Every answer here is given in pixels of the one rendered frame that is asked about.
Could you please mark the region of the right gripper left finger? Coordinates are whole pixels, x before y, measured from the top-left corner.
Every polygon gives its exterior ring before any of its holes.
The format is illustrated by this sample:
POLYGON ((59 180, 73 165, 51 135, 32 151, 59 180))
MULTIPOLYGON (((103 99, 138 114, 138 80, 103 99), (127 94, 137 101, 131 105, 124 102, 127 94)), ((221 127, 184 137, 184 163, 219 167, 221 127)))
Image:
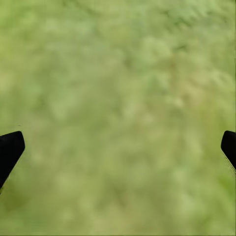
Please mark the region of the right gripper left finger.
POLYGON ((21 131, 0 136, 0 189, 25 150, 21 131))

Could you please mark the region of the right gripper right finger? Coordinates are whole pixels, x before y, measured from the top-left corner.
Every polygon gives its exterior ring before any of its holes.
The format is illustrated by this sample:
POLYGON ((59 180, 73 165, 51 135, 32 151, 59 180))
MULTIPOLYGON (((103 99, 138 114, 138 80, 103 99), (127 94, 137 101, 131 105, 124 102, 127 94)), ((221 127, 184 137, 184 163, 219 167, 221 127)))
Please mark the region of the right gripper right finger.
POLYGON ((236 169, 236 132, 228 130, 224 132, 221 149, 236 169))

